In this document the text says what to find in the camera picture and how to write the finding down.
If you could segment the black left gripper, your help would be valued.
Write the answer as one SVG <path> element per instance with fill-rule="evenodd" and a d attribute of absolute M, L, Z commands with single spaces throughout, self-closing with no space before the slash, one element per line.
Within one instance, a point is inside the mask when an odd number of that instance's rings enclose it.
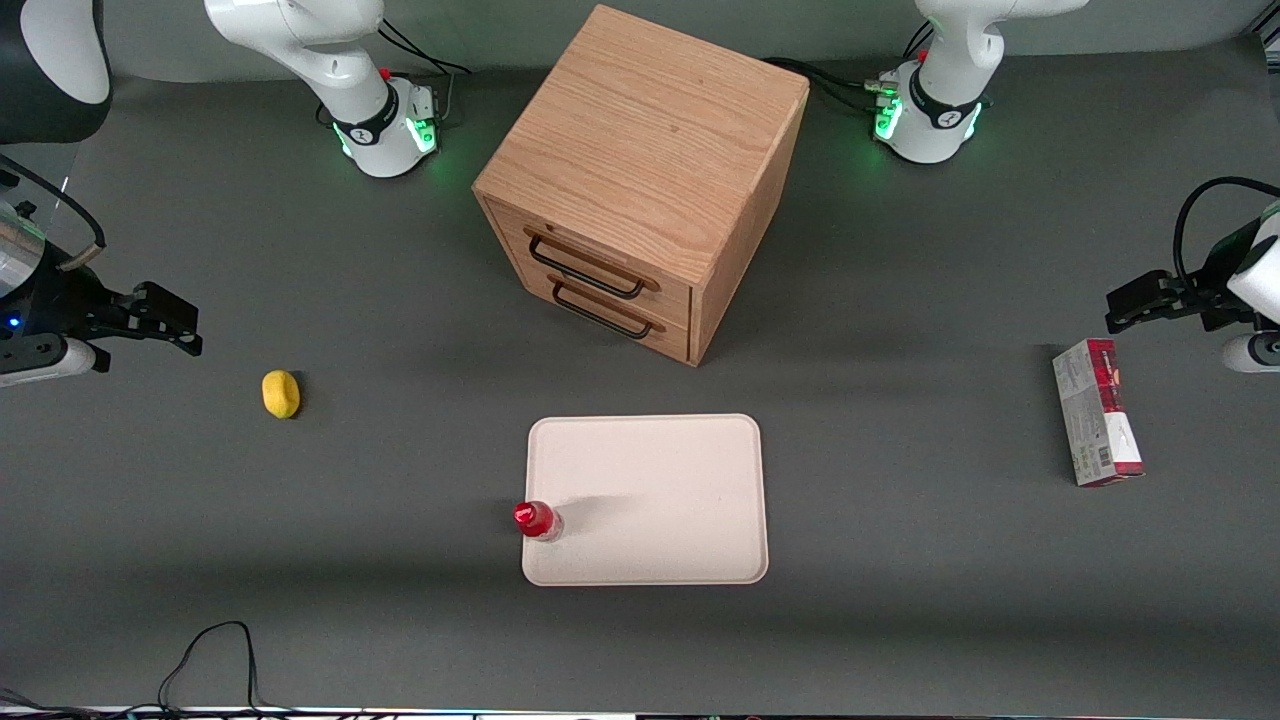
<path fill-rule="evenodd" d="M 1184 281 L 1166 270 L 1147 272 L 1106 295 L 1108 311 L 1105 323 L 1110 334 L 1119 334 L 1134 325 L 1197 315 L 1206 333 L 1243 324 L 1262 331 L 1265 322 L 1228 288 L 1228 282 L 1251 251 L 1261 227 L 1251 222 L 1221 238 L 1208 252 L 1204 265 L 1190 274 L 1196 292 Z"/>

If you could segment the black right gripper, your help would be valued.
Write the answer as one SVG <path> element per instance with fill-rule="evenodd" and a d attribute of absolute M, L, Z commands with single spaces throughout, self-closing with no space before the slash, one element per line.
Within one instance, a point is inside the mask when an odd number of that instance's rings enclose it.
<path fill-rule="evenodd" d="M 193 304 L 151 281 L 111 300 L 111 291 L 87 268 L 45 268 L 20 286 L 20 337 L 52 333 L 93 340 L 96 316 L 105 307 L 104 328 L 111 336 L 163 341 L 192 357 L 202 355 Z"/>

